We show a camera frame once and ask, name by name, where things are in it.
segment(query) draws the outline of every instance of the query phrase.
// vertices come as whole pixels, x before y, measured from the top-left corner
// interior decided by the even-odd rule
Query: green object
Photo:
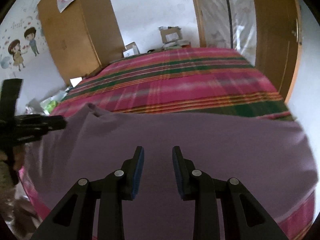
[[[44,109],[47,110],[48,113],[50,114],[57,105],[58,105],[58,102],[55,100],[52,100],[44,107]]]

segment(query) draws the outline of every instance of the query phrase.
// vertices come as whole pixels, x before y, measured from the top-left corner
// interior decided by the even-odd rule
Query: black object
[[[217,198],[221,201],[226,240],[288,240],[277,223],[236,178],[212,179],[172,149],[178,192],[184,201],[196,200],[193,240],[219,240]],[[304,240],[319,239],[320,217]]]
[[[24,143],[38,141],[49,131],[64,129],[67,125],[67,122],[60,115],[28,114],[14,116],[21,86],[22,79],[4,80],[0,97],[0,150],[8,156],[5,163],[9,166],[14,185],[19,180],[16,171],[13,170],[12,148]]]
[[[133,158],[121,170],[104,179],[78,180],[41,223],[31,240],[91,240],[96,200],[100,199],[98,240],[124,240],[122,200],[137,195],[144,163],[144,149],[136,148]]]

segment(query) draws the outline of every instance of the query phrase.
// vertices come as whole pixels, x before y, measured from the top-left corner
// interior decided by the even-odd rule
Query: wooden trim
[[[294,69],[293,76],[292,76],[292,81],[291,81],[291,84],[290,84],[290,88],[289,88],[288,94],[287,94],[287,96],[285,98],[285,101],[284,101],[286,104],[290,100],[294,85],[295,85],[296,80],[297,80],[298,70],[299,70],[300,61],[301,61],[301,54],[302,54],[301,10],[300,10],[300,5],[299,5],[298,0],[294,0],[294,1],[295,1],[296,8],[297,8],[297,20],[298,20],[298,34],[297,34],[298,35],[298,53],[297,53],[297,62],[296,62],[296,66],[295,66],[295,69]]]
[[[193,0],[193,4],[195,6],[195,12],[196,12],[196,18],[197,18],[197,24],[198,24],[200,47],[205,48],[207,44],[205,41],[203,15],[202,15],[202,10],[200,8],[200,2],[199,0]]]

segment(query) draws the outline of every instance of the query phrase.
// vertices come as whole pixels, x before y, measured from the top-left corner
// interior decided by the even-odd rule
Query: bedsheet
[[[73,88],[52,115],[69,117],[87,103],[122,113],[203,112],[292,121],[270,81],[232,49],[177,49],[119,60]],[[24,180],[45,217],[49,210]],[[310,227],[314,198],[305,196],[278,221],[289,239],[302,238]]]

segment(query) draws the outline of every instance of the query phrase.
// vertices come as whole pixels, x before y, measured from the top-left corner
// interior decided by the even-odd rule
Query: gray-purple garment
[[[175,145],[211,177],[238,178],[276,221],[291,215],[317,183],[306,135],[295,122],[204,113],[118,114],[91,104],[70,117],[65,130],[34,143],[25,168],[52,209],[79,178],[104,178],[143,146],[139,193],[134,201],[123,201],[125,237],[185,240],[192,238],[194,202],[178,194]]]

